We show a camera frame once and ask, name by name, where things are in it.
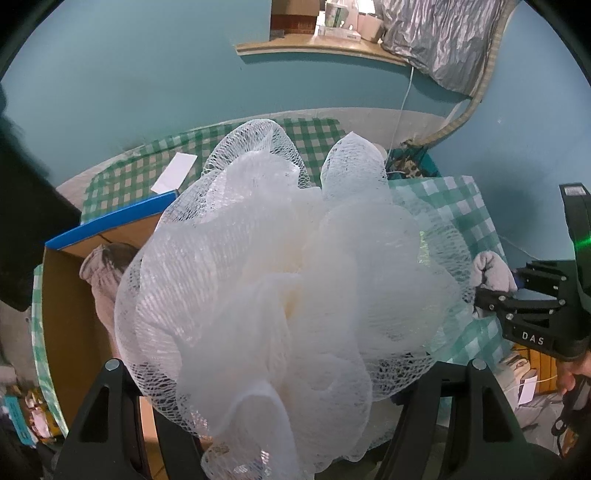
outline white tag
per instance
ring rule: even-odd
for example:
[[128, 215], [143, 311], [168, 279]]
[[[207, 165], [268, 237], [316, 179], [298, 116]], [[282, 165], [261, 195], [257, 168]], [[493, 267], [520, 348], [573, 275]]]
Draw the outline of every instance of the white tag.
[[197, 155], [190, 155], [188, 153], [175, 154], [150, 190], [158, 194], [177, 190], [188, 175], [196, 159]]
[[564, 187], [564, 193], [567, 197], [577, 197], [580, 195], [587, 195], [583, 187]]

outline paper card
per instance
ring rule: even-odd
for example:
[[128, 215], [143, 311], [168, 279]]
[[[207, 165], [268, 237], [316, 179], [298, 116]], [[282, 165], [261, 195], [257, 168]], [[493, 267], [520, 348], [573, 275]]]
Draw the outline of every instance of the paper card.
[[175, 154], [150, 190], [158, 194], [177, 190], [187, 177], [196, 159], [197, 155], [188, 153]]

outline green light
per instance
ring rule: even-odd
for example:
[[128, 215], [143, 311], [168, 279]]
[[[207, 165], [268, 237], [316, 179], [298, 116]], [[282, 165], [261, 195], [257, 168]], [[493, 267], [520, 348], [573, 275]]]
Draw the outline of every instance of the green light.
[[581, 250], [586, 247], [591, 247], [591, 235], [589, 235], [586, 239], [580, 240], [574, 245], [575, 250]]

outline white mesh sponge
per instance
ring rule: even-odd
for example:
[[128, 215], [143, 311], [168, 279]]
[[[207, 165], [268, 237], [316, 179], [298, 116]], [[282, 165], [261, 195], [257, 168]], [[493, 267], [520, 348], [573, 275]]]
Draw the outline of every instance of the white mesh sponge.
[[372, 403], [431, 366], [425, 345], [470, 301], [460, 234], [392, 196], [373, 145], [347, 135], [321, 178], [310, 187], [275, 122], [245, 123], [119, 287], [124, 363], [163, 415], [213, 438], [210, 478], [303, 479], [360, 458], [384, 435]]

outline wooden shelf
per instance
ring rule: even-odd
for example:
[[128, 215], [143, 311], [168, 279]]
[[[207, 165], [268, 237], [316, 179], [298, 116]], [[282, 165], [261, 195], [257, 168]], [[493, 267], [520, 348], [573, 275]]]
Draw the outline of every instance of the wooden shelf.
[[241, 43], [236, 45], [236, 52], [240, 56], [289, 52], [330, 53], [385, 61], [396, 65], [408, 65], [404, 58], [392, 55], [376, 43], [365, 40], [361, 40], [359, 43], [341, 38], [296, 33], [286, 34], [284, 38], [276, 38], [266, 42]]

